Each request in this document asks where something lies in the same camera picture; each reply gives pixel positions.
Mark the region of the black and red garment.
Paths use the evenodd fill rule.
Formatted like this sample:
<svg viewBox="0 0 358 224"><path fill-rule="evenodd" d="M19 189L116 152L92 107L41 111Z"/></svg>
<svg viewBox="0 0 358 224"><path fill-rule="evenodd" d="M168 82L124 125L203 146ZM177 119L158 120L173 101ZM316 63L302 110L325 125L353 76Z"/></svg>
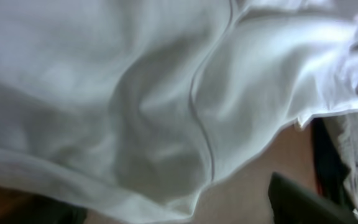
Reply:
<svg viewBox="0 0 358 224"><path fill-rule="evenodd" d="M319 193L340 207L352 211L355 206L344 187L349 168L342 163L322 118L312 120L311 137Z"/></svg>

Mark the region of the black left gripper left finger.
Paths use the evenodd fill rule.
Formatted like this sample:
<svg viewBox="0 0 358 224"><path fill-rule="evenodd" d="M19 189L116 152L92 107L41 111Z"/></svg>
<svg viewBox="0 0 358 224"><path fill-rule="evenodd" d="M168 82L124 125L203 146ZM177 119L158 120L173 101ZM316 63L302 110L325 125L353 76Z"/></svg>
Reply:
<svg viewBox="0 0 358 224"><path fill-rule="evenodd" d="M83 224L86 217L83 207L35 196L0 218L0 224Z"/></svg>

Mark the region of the white t-shirt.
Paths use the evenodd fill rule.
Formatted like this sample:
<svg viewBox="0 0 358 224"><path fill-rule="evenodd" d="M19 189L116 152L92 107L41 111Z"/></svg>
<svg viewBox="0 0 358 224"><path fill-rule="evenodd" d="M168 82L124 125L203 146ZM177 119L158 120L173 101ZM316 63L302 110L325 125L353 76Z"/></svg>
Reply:
<svg viewBox="0 0 358 224"><path fill-rule="evenodd" d="M358 1L0 1L0 186L187 220L357 87Z"/></svg>

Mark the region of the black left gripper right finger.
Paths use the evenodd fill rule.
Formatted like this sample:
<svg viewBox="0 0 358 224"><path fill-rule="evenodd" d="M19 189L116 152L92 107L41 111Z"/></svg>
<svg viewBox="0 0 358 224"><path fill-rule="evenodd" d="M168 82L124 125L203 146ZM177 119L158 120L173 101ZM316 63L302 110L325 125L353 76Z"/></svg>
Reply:
<svg viewBox="0 0 358 224"><path fill-rule="evenodd" d="M274 172L268 197L274 224L358 224L353 212Z"/></svg>

